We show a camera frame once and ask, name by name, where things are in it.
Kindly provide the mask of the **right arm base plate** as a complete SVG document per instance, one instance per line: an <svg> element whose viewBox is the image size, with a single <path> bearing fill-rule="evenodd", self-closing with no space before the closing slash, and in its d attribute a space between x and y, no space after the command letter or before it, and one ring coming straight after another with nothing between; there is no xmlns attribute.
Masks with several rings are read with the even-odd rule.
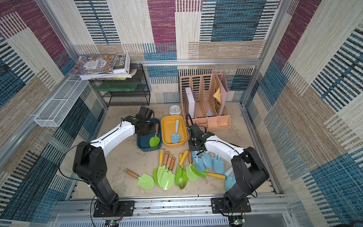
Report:
<svg viewBox="0 0 363 227"><path fill-rule="evenodd" d="M227 198L214 197L210 199L212 212L214 214L224 214L228 216L251 212L251 205L247 197L237 202L232 202Z"/></svg>

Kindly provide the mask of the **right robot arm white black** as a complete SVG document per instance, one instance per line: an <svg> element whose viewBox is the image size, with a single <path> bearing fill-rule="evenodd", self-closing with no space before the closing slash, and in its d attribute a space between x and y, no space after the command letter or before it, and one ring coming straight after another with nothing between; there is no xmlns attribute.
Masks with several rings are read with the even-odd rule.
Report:
<svg viewBox="0 0 363 227"><path fill-rule="evenodd" d="M232 165L236 183L224 194L227 211L235 211L245 197L252 195L269 179L268 170L254 148L225 142L211 132L202 131L197 124L188 126L187 131L192 148L213 152Z"/></svg>

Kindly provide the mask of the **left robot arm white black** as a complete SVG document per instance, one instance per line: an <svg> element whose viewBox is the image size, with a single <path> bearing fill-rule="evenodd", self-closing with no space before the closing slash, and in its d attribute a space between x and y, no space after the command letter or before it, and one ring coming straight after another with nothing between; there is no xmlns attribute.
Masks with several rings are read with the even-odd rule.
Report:
<svg viewBox="0 0 363 227"><path fill-rule="evenodd" d="M85 181L96 196L96 204L106 214L117 216L121 213L118 194L111 188L106 177L105 157L121 142L134 134L148 135L156 132L156 124L151 122L154 111L140 107L135 116L127 116L103 136L77 145L73 172Z"/></svg>

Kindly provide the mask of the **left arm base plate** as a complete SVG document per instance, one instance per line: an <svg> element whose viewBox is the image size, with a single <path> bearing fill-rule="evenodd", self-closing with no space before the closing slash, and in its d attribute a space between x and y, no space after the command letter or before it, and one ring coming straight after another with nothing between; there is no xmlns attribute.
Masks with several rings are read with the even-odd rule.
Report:
<svg viewBox="0 0 363 227"><path fill-rule="evenodd" d="M135 201L118 201L110 206L106 206L97 200L95 203L95 211L92 216L94 218L132 217L134 207Z"/></svg>

